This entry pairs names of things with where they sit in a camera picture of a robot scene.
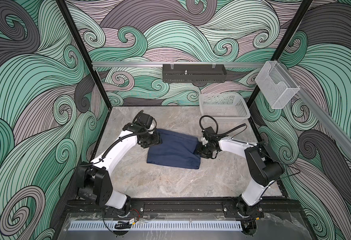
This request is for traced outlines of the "dark blue denim trousers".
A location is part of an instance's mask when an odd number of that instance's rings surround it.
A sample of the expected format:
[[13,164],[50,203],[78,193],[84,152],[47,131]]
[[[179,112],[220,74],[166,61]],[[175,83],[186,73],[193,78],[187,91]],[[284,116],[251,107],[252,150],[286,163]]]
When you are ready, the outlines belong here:
[[157,131],[161,144],[149,148],[146,160],[148,164],[199,169],[201,157],[195,153],[199,143],[198,138],[169,130],[158,129]]

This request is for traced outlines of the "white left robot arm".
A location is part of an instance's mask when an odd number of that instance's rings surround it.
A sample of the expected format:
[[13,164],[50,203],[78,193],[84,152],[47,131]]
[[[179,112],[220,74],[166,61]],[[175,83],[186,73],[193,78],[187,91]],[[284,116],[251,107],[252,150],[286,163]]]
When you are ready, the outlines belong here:
[[113,189],[111,175],[117,164],[136,145],[142,148],[161,144],[155,124],[140,126],[128,123],[118,138],[90,163],[81,163],[76,172],[78,197],[99,207],[129,211],[129,197]]

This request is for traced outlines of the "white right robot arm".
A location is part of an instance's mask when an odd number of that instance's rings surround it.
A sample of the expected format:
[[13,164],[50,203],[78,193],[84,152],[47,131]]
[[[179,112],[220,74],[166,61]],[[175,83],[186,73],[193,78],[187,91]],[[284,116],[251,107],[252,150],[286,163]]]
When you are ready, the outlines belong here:
[[259,203],[263,194],[284,173],[273,150],[268,145],[243,142],[232,137],[219,140],[202,138],[195,149],[195,153],[205,159],[214,159],[214,152],[229,152],[246,159],[251,179],[238,197],[236,208],[241,217],[261,218],[263,212]]

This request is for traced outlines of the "white perforated plastic basket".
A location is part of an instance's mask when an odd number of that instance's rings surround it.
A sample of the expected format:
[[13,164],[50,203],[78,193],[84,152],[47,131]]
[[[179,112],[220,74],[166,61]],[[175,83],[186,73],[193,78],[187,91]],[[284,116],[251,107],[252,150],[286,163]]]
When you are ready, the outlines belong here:
[[218,123],[240,123],[250,118],[249,108],[238,93],[201,94],[199,108],[203,116],[211,116]]

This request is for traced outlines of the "black perforated wall tray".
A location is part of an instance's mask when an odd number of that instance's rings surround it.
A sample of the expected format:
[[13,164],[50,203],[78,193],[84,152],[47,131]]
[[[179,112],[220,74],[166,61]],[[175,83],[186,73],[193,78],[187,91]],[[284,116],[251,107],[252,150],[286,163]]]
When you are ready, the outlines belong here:
[[165,83],[223,83],[227,71],[221,64],[164,64],[162,80]]

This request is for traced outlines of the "clear plastic wall bin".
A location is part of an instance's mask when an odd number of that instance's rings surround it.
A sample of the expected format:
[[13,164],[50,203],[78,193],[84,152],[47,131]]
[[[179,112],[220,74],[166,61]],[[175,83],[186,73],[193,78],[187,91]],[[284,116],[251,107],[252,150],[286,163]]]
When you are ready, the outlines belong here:
[[300,90],[287,67],[278,61],[265,62],[255,82],[272,109],[283,109]]

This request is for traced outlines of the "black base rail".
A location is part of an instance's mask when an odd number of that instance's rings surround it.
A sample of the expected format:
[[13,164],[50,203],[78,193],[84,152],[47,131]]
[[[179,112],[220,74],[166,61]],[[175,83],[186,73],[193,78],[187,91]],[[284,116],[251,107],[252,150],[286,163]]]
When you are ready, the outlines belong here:
[[129,218],[150,219],[160,214],[216,214],[236,220],[262,218],[266,214],[281,215],[299,213],[303,208],[299,201],[285,197],[264,197],[255,206],[247,207],[241,197],[217,198],[133,198],[128,201],[127,209],[118,210],[112,207],[98,207],[85,201],[70,201],[61,219],[69,214],[84,216],[86,214],[124,220]]

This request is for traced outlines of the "black corner frame post left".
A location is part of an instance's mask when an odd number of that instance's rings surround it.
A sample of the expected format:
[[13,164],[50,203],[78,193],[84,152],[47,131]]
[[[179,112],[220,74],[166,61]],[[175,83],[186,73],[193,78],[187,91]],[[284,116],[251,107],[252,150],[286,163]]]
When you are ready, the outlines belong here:
[[102,85],[102,81],[99,77],[98,72],[92,66],[91,58],[88,54],[88,51],[86,50],[86,47],[84,45],[83,40],[81,39],[79,31],[75,25],[74,19],[73,19],[72,15],[70,14],[70,11],[68,9],[66,1],[56,0],[56,3],[58,5],[58,8],[59,8],[65,22],[66,22],[66,25],[67,25],[71,35],[73,36],[73,39],[74,39],[76,45],[79,48],[79,52],[80,52],[82,58],[84,59],[85,65],[86,65],[87,69],[89,70],[89,73],[92,76],[92,78],[95,82],[95,85],[97,86],[97,88],[101,94],[101,97],[103,98],[103,100],[106,104],[108,111],[111,112],[112,106],[111,106],[111,103],[109,101],[109,98],[106,94],[106,91],[105,91],[103,85]]

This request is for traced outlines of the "black corner frame post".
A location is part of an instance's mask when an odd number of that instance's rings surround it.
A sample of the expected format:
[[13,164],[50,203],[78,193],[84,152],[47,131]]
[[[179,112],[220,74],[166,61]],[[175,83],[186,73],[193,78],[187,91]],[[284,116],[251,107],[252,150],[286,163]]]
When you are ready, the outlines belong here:
[[[312,1],[301,1],[300,2],[300,5],[299,5],[295,15],[293,16],[293,18],[285,23],[287,25],[286,32],[282,36],[282,39],[279,42],[276,50],[274,51],[270,61],[278,61],[279,60],[279,58],[281,57],[283,51],[285,50],[285,48],[287,47],[291,38],[293,37],[294,33],[296,32],[298,26],[300,25],[304,15],[308,11],[311,4],[312,4]],[[254,91],[252,92],[250,98],[247,101],[247,106],[249,108],[255,103],[255,99],[260,93],[262,93],[262,92],[260,91],[259,87],[256,85]]]
[[73,36],[73,39],[74,39],[76,45],[79,48],[79,52],[80,52],[82,58],[84,59],[85,65],[86,65],[87,69],[89,70],[89,73],[92,76],[92,78],[95,82],[95,85],[97,86],[97,88],[101,94],[101,97],[103,98],[103,100],[106,104],[108,111],[111,112],[112,106],[111,106],[111,103],[109,101],[109,98],[106,94],[106,91],[105,91],[103,85],[102,85],[102,81],[99,77],[98,72],[92,66],[91,58],[88,54],[88,51],[86,50],[86,47],[84,45],[83,40],[81,39],[79,31],[75,25],[74,19],[73,19],[72,15],[70,14],[70,11],[68,9],[66,1],[56,0],[56,3],[58,5],[58,8],[59,8],[65,22],[66,22],[66,25],[67,25],[71,35]]

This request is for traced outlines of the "black corner frame post right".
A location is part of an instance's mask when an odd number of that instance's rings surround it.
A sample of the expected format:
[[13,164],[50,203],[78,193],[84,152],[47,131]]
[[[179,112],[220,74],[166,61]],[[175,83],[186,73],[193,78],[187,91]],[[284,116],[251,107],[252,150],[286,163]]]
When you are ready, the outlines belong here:
[[[278,61],[279,60],[279,58],[281,57],[283,51],[285,50],[285,48],[287,47],[291,38],[293,37],[294,33],[296,32],[298,26],[300,25],[304,15],[308,11],[311,4],[312,4],[312,1],[301,1],[300,2],[300,5],[299,5],[295,15],[293,16],[293,18],[285,23],[287,25],[286,32],[282,36],[282,39],[279,42],[276,50],[274,51],[270,61]],[[249,108],[255,103],[255,99],[260,93],[262,93],[262,92],[260,91],[259,87],[256,85],[254,91],[252,92],[250,98],[247,101],[247,106]]]

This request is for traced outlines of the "aluminium right wall rail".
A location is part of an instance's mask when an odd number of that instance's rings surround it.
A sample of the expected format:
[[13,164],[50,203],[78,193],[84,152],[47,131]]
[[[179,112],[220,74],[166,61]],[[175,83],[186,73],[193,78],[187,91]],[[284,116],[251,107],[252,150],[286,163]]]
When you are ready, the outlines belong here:
[[351,87],[334,70],[331,77],[317,77],[310,71],[295,66],[285,72],[300,86],[298,96],[336,140],[351,160]]

